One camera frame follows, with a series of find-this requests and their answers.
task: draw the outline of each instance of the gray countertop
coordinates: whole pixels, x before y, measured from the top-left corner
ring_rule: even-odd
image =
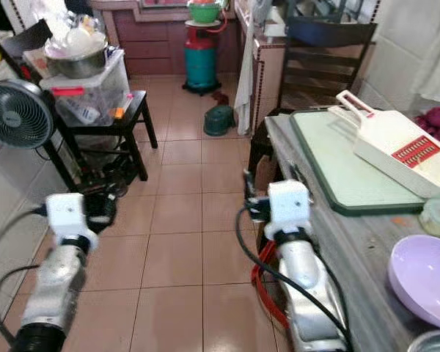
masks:
[[[292,178],[291,162],[307,179],[315,201],[313,231],[344,290],[356,350],[407,351],[416,336],[435,327],[398,301],[389,286],[386,269],[392,247],[401,238],[425,233],[417,217],[345,217],[334,212],[305,158],[289,116],[266,117],[265,123],[283,175]]]

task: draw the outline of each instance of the purple bowl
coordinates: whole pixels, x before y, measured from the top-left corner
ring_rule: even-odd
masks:
[[[413,235],[396,243],[389,281],[408,309],[440,327],[440,238]]]

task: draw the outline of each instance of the fan grille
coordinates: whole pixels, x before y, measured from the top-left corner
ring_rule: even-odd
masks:
[[[32,149],[51,138],[51,113],[39,95],[18,84],[0,84],[0,143]]]

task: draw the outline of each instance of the white mandoline slicer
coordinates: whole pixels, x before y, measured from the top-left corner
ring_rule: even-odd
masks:
[[[370,108],[347,90],[328,110],[358,128],[353,152],[420,197],[440,194],[440,142],[398,111]]]

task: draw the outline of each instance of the green cutting board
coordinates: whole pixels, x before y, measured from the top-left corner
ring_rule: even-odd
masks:
[[[356,129],[327,111],[290,121],[331,208],[346,216],[414,213],[424,200],[353,153]]]

